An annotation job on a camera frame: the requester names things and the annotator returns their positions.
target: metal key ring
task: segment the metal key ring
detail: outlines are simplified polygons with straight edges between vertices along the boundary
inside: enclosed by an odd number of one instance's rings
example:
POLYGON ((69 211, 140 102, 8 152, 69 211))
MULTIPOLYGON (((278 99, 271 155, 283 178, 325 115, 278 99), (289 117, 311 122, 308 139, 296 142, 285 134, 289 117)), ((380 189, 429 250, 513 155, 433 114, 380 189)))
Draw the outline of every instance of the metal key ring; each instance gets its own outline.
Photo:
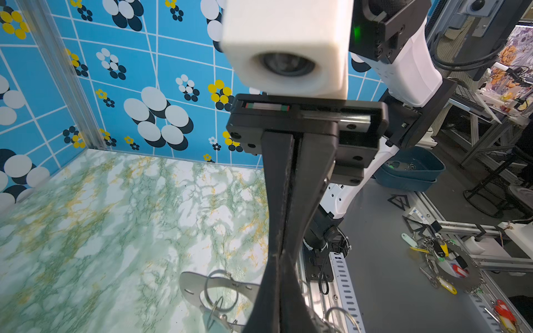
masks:
POLYGON ((346 317, 348 317, 348 319, 350 319, 350 321, 352 322, 352 324, 353 324, 355 327, 357 327, 357 332, 361 332, 361 329, 359 328, 359 325, 357 324, 357 320, 355 320, 355 318, 354 318, 354 317, 353 317, 348 311, 346 311, 345 309, 343 309, 343 308, 341 308, 341 307, 338 307, 338 306, 330 307, 330 308, 328 309, 328 311, 326 311, 326 315, 325 315, 326 320, 329 321, 329 315, 331 314, 331 312, 332 312, 333 310, 337 310, 337 311, 340 311, 340 312, 344 313, 344 315, 345 315, 346 317))
POLYGON ((208 331, 215 324, 215 320, 214 319, 213 319, 213 322, 211 322, 211 323, 209 323, 209 320, 211 320, 211 317, 213 316, 213 312, 215 312, 215 310, 218 308, 219 302, 220 302, 220 304, 224 303, 224 296, 220 296, 220 298, 216 300, 215 305, 213 306, 213 309, 211 310, 211 313, 209 314, 209 318, 207 318, 207 323, 205 324, 205 326, 207 327, 208 331))
POLYGON ((211 300, 211 298, 209 297, 209 292, 207 291, 207 284, 209 282, 209 279, 211 278, 211 276, 215 275, 215 274, 222 274, 222 275, 225 275, 226 277, 228 277, 233 283, 233 287, 235 288, 235 292, 237 293, 237 297, 235 297, 235 302, 228 308, 221 308, 221 307, 217 307, 217 310, 219 312, 230 312, 231 310, 233 310, 233 308, 235 307, 235 305, 237 305, 237 302, 239 301, 239 292, 237 291, 237 284, 235 282, 235 280, 231 277, 231 274, 228 273, 226 270, 215 270, 211 273, 209 273, 209 275, 207 276, 207 279, 205 280, 205 285, 204 285, 204 296, 205 296, 205 300, 207 301, 207 303, 211 306, 211 308, 214 308, 215 307, 215 304, 213 304, 213 301, 211 300))

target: gray table surface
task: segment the gray table surface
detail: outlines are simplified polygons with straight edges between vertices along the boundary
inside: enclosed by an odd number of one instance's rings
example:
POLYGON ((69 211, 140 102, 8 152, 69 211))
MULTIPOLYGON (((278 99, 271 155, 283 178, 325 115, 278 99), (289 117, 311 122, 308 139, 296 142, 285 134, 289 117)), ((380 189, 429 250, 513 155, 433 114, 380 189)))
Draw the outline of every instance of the gray table surface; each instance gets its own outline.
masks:
POLYGON ((434 289, 419 271, 429 269, 401 238, 408 212, 387 201, 393 194, 407 192, 370 180, 340 225, 352 245, 346 261, 366 331, 491 332, 467 294, 434 289))

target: white camera housing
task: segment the white camera housing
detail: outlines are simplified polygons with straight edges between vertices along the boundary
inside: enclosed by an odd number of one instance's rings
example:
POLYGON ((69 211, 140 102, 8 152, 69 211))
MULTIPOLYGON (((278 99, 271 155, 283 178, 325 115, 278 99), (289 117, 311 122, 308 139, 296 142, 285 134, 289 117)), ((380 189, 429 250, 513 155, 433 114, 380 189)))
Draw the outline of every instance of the white camera housing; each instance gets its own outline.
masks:
POLYGON ((353 0, 228 0, 221 46, 241 82, 273 95, 346 99, 353 0), (282 76, 260 56, 288 53, 315 63, 282 76))

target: camera lens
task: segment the camera lens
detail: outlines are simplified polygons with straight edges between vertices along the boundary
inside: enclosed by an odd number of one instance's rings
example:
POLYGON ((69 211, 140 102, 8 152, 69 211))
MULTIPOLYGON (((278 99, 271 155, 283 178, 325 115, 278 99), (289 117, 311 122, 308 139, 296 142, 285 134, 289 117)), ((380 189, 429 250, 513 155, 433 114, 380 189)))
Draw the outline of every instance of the camera lens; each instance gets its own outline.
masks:
POLYGON ((272 73, 282 76, 304 76, 314 69, 314 62, 289 53, 266 53, 260 61, 272 73))

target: green led light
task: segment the green led light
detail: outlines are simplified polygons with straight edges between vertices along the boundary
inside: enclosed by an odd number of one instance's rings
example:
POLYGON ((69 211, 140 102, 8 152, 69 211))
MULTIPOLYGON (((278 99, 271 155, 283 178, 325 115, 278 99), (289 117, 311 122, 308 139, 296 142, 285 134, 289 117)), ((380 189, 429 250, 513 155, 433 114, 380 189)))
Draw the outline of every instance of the green led light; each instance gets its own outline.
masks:
POLYGON ((356 26, 353 29, 353 40, 358 43, 361 40, 361 27, 356 26))

